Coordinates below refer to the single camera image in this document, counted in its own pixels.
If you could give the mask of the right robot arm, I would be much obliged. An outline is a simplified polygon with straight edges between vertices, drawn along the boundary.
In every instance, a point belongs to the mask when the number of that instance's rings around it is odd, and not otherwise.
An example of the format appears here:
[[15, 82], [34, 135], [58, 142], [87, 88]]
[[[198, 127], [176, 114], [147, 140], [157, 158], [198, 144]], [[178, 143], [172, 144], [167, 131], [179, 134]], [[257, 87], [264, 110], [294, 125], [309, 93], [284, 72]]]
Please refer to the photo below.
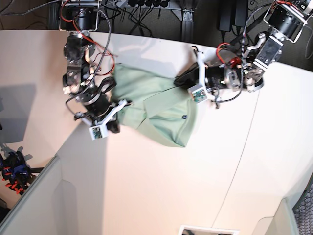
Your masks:
[[116, 86], [112, 77], [115, 67], [102, 74], [99, 85], [96, 77], [101, 76], [101, 64], [105, 56], [113, 58], [109, 42], [103, 46], [96, 42], [90, 33], [98, 29], [99, 22], [105, 20], [111, 27], [110, 19], [99, 0], [63, 0], [60, 6], [61, 31], [69, 32], [64, 46], [67, 70], [63, 75], [63, 92], [69, 95], [66, 106], [73, 100], [81, 103], [85, 111], [75, 112], [74, 120], [82, 120], [87, 125], [104, 124], [109, 131], [120, 131], [118, 122], [118, 102], [109, 100], [107, 93]]

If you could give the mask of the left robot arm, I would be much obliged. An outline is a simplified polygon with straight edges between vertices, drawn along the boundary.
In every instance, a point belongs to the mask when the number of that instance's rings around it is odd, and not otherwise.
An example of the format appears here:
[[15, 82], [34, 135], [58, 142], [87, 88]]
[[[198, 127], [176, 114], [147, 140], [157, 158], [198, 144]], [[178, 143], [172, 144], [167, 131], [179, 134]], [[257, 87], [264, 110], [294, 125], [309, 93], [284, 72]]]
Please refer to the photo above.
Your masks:
[[118, 121], [135, 130], [166, 134], [255, 120], [280, 130], [307, 127], [313, 116], [313, 74], [279, 64], [287, 37], [272, 26], [256, 45], [202, 47], [115, 35], [115, 100], [132, 103]]

